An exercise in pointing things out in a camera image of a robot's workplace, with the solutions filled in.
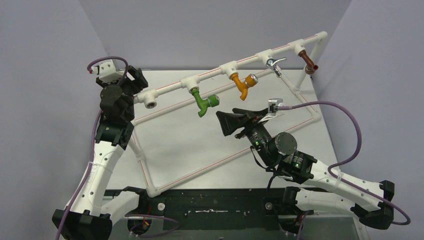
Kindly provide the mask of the white PVC pipe frame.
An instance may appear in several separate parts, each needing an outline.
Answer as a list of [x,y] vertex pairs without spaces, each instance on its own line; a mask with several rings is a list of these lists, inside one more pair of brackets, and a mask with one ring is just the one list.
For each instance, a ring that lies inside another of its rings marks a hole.
[[[244,101],[248,96],[249,88],[252,88],[253,86],[255,86],[257,82],[255,81],[255,78],[251,76],[252,74],[248,75],[246,78],[240,78],[239,70],[241,67],[255,63],[255,62],[260,62],[266,67],[266,69],[254,74],[256,78],[261,76],[266,76],[271,73],[275,74],[276,77],[282,80],[284,84],[289,88],[290,92],[292,93],[292,95],[294,95],[294,97],[296,97],[301,103],[306,103],[307,100],[301,93],[301,85],[303,81],[306,79],[307,75],[311,76],[311,74],[317,70],[317,68],[314,67],[313,64],[316,64],[316,58],[322,52],[321,50],[327,38],[328,38],[328,33],[326,31],[321,31],[319,33],[314,34],[313,36],[301,38],[301,39],[289,42],[283,46],[279,46],[273,49],[266,49],[264,51],[256,53],[253,56],[249,56],[237,61],[233,60],[233,61],[224,63],[207,72],[190,75],[174,83],[171,83],[159,88],[147,90],[145,93],[137,93],[134,96],[134,103],[135,104],[143,103],[147,109],[152,109],[156,106],[157,104],[156,100],[159,96],[171,93],[179,89],[187,89],[189,94],[192,95],[192,98],[179,102],[177,104],[171,105],[164,109],[155,111],[154,113],[137,118],[136,120],[133,120],[132,122],[134,126],[137,126],[143,122],[146,122],[147,120],[151,120],[153,118],[168,114],[172,111],[175,111],[177,109],[180,109],[192,103],[198,104],[198,107],[200,107],[199,108],[200,112],[202,114],[205,114],[206,112],[204,110],[207,111],[207,109],[211,108],[212,105],[209,103],[209,100],[202,99],[202,96],[206,95],[206,93],[204,93],[203,95],[200,94],[199,83],[201,81],[209,80],[221,75],[226,76],[227,79],[229,79],[232,83],[229,83],[222,87],[218,87],[214,90],[210,90],[207,92],[207,94],[211,93],[212,95],[216,95],[217,93],[220,93],[232,88],[237,88],[240,92],[240,99]],[[306,51],[305,45],[310,43],[315,43],[315,45],[312,49],[311,54],[308,54]],[[300,74],[299,80],[296,83],[292,83],[278,66],[278,63],[281,61],[284,61],[284,59],[273,58],[277,54],[292,52],[292,51],[295,53],[296,56],[300,57],[305,62],[305,65],[303,67],[304,72]],[[321,114],[317,110],[315,110],[313,107],[307,106],[306,108],[310,114],[310,118],[293,126],[292,128],[289,128],[289,130],[301,129],[321,119],[322,117]],[[175,181],[167,183],[165,186],[156,187],[152,182],[152,178],[147,166],[146,157],[142,151],[142,148],[140,146],[137,146],[136,140],[137,140],[137,135],[136,133],[134,133],[133,142],[135,143],[136,150],[133,150],[133,151],[134,151],[134,154],[136,154],[136,156],[138,157],[138,161],[141,167],[141,173],[144,178],[144,182],[146,184],[147,195],[151,198],[159,196],[160,194],[164,193],[167,190],[170,190],[174,187],[178,187],[197,177],[205,175],[206,173],[211,172],[212,170],[217,169],[221,167],[222,165],[235,160],[238,157],[241,157],[242,154],[246,153],[247,151],[247,149],[242,150],[229,157],[226,157],[224,159],[218,160],[215,163],[205,166],[199,170],[196,170],[192,173],[184,175]]]

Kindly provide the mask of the green water faucet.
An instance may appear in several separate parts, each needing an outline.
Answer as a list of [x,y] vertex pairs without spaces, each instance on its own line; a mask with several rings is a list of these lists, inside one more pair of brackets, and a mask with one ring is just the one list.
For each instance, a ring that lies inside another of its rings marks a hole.
[[189,93],[193,96],[196,105],[199,108],[197,114],[200,118],[202,118],[207,113],[208,108],[214,108],[220,104],[220,99],[216,94],[202,98],[198,87],[192,88],[189,90]]

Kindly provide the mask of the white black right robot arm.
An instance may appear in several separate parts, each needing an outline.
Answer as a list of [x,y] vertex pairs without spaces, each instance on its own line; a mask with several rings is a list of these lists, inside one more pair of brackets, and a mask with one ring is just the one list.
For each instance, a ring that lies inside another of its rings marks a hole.
[[342,172],[331,172],[330,166],[297,149],[293,135],[281,132],[271,136],[264,124],[275,116],[279,106],[261,111],[234,108],[231,113],[217,111],[216,116],[224,136],[241,132],[235,138],[248,138],[256,150],[263,168],[273,177],[287,177],[288,181],[315,186],[353,201],[348,209],[359,221],[371,228],[386,230],[394,220],[394,183],[367,182]]

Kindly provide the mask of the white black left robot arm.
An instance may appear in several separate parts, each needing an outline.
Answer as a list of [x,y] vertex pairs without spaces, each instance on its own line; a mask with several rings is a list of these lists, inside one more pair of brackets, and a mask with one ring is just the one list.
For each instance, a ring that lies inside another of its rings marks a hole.
[[132,139],[134,95],[149,86],[140,68],[115,69],[106,62],[96,68],[100,92],[100,113],[92,133],[91,156],[83,178],[65,209],[55,210],[52,221],[58,229],[58,240],[107,240],[113,225],[132,211],[147,211],[148,200],[143,191],[123,189],[108,203],[104,195],[113,170]]

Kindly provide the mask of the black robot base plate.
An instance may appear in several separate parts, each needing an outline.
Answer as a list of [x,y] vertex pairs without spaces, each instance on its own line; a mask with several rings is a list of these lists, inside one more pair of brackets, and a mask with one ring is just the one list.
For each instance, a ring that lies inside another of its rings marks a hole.
[[141,189],[139,206],[130,211],[127,228],[151,234],[190,230],[279,230],[297,213],[283,203],[284,188],[172,189],[150,198]]

